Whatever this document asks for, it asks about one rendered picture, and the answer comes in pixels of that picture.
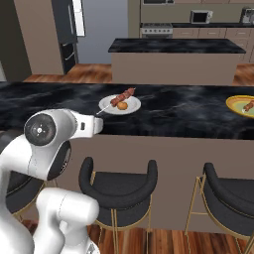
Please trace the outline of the brown meat skewer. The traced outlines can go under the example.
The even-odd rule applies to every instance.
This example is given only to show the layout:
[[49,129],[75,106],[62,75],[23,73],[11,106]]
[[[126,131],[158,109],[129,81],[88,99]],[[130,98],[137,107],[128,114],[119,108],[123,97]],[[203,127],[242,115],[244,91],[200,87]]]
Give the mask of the brown meat skewer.
[[128,88],[123,93],[116,95],[113,99],[111,99],[110,105],[113,107],[116,107],[119,102],[124,101],[125,99],[128,99],[130,96],[134,94],[134,92],[135,92],[134,87]]
[[248,104],[246,104],[243,109],[242,109],[242,112],[245,113],[245,112],[248,112],[251,108],[254,107],[254,100],[251,100]]

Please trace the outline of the silver stove range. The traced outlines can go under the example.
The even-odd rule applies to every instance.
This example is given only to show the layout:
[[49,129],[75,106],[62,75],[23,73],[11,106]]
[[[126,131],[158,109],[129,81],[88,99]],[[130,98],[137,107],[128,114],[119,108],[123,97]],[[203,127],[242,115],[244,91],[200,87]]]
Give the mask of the silver stove range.
[[147,39],[171,39],[173,26],[171,23],[142,23],[140,34]]

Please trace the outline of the tan tall cabinet housing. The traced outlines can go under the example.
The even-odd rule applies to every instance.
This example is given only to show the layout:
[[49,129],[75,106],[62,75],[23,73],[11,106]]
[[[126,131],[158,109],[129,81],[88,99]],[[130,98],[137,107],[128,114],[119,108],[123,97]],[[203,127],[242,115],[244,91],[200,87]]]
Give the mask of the tan tall cabinet housing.
[[52,0],[14,0],[32,74],[63,74]]

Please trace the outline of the black bar stool gold legs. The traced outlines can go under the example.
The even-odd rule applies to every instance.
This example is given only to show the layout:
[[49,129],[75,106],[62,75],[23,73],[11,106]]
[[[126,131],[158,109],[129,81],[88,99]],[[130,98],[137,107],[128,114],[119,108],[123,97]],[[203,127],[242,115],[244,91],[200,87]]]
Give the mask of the black bar stool gold legs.
[[[9,130],[0,133],[0,154],[15,138],[21,135],[20,131]],[[38,193],[47,185],[47,182],[11,172],[6,194],[6,205],[9,211],[22,221],[22,213],[34,202]]]
[[220,178],[213,163],[205,163],[193,186],[185,227],[187,241],[194,214],[208,215],[234,238],[239,254],[250,254],[254,247],[254,180]]
[[84,159],[78,176],[82,193],[99,203],[95,222],[100,229],[113,233],[114,254],[119,254],[118,232],[135,227],[148,218],[146,240],[151,229],[152,194],[158,181],[155,160],[148,163],[146,174],[96,172],[93,159]]

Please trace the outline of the white microwave oven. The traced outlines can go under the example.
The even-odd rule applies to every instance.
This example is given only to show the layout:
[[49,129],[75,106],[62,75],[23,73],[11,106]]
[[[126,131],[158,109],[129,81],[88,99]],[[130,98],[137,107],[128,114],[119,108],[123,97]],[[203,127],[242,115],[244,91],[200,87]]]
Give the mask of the white microwave oven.
[[212,18],[213,12],[208,10],[191,10],[190,22],[192,24],[208,24]]

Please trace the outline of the silver coffee machine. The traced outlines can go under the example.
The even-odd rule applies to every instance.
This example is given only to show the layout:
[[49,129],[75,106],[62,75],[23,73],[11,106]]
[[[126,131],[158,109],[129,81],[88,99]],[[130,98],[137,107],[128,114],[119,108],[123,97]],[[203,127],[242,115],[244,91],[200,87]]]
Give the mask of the silver coffee machine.
[[243,8],[240,22],[242,24],[254,24],[254,8]]

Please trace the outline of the tan lower cupboard run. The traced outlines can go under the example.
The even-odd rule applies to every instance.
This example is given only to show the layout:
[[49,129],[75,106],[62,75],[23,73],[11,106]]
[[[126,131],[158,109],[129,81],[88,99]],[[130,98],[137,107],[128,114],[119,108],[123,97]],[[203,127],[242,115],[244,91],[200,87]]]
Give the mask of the tan lower cupboard run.
[[254,64],[254,28],[173,28],[174,39],[229,39],[246,51],[241,64]]

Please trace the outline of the yellow green plate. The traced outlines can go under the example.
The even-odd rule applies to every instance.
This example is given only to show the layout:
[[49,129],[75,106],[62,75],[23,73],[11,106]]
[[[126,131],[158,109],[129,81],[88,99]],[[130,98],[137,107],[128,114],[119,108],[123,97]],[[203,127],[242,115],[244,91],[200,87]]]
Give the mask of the yellow green plate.
[[251,100],[254,100],[254,96],[234,95],[234,96],[230,96],[226,99],[226,105],[231,111],[233,111],[241,116],[254,118],[254,107],[251,108],[248,112],[245,112],[245,113],[242,112],[243,107],[246,104],[248,104]]

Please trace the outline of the white round plate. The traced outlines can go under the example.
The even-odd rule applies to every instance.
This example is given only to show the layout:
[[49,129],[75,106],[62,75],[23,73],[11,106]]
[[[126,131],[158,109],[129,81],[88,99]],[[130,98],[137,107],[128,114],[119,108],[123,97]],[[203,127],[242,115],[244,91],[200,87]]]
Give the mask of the white round plate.
[[113,115],[126,115],[137,111],[141,107],[141,101],[135,96],[130,96],[128,99],[125,100],[125,102],[128,104],[128,107],[124,110],[120,110],[117,107],[112,107],[110,105],[110,101],[114,97],[115,95],[109,95],[102,98],[98,103],[99,108],[104,109],[105,113]]

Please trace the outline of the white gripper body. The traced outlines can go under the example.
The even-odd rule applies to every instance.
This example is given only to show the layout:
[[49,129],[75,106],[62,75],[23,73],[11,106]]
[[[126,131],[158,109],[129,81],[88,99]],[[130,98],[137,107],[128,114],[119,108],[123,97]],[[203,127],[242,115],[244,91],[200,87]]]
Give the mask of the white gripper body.
[[102,118],[94,118],[94,128],[93,134],[98,134],[103,129],[103,119]]

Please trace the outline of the kitchen island black marble top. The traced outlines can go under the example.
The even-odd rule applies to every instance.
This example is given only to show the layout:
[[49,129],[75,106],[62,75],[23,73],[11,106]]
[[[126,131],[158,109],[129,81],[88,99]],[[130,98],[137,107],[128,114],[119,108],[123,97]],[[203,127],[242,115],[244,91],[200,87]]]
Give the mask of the kitchen island black marble top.
[[245,51],[228,39],[116,39],[112,81],[229,85]]

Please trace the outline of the black fridge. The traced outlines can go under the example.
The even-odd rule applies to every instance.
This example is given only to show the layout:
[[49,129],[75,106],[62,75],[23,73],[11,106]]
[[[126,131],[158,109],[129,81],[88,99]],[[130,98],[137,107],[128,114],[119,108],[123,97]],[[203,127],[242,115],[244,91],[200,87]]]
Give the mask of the black fridge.
[[63,73],[77,63],[77,40],[85,36],[82,0],[52,0],[53,13],[60,44]]

